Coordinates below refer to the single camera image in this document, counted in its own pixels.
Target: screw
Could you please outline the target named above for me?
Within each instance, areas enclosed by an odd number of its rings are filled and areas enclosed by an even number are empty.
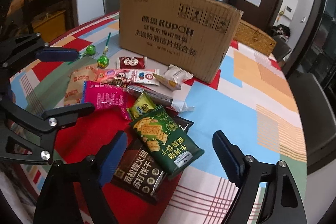
[[[41,158],[43,160],[49,160],[50,159],[50,153],[47,150],[43,150],[41,152]]]
[[[91,162],[91,161],[94,161],[94,160],[95,160],[95,156],[94,156],[94,155],[88,155],[85,159],[86,159],[87,161]]]
[[[55,118],[50,118],[48,121],[52,127],[54,127],[57,124],[57,120]]]
[[[281,167],[286,167],[287,166],[286,162],[283,161],[283,160],[278,161],[278,163]]]
[[[253,161],[254,161],[254,157],[252,157],[251,155],[247,155],[247,156],[245,156],[245,159],[246,159],[248,162],[253,162]]]
[[[63,164],[63,162],[61,160],[55,160],[54,163],[53,163],[53,165],[56,166],[56,167],[60,166],[62,164]]]

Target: black chair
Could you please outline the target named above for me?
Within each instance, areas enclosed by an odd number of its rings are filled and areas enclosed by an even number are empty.
[[[272,38],[277,42],[272,51],[272,54],[274,55],[277,62],[280,62],[287,54],[291,52],[292,49],[280,36],[276,35]]]
[[[293,75],[288,83],[299,109],[311,174],[336,158],[335,115],[313,74]]]
[[[120,0],[103,0],[104,13],[105,15],[119,11],[120,9]]]

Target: cardboard box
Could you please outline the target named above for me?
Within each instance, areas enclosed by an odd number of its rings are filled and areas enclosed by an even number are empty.
[[[210,83],[242,14],[214,0],[121,0],[120,46]]]

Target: biscuit image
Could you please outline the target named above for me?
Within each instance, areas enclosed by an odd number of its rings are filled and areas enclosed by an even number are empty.
[[[137,131],[141,131],[142,126],[145,124],[149,124],[151,122],[152,118],[143,118],[139,122],[137,122],[133,128],[136,128]]]
[[[148,124],[144,124],[141,127],[142,135],[158,135],[162,130],[162,126],[150,126]]]
[[[150,151],[160,151],[160,145],[157,141],[148,141],[146,144]]]
[[[168,139],[168,135],[166,133],[163,133],[162,131],[157,135],[156,137],[158,140],[162,141],[162,142],[167,142]]]

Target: basket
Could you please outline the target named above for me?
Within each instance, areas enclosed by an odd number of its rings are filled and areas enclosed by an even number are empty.
[[[268,34],[244,20],[240,20],[234,40],[261,52],[266,56],[269,56],[272,53],[277,44]]]

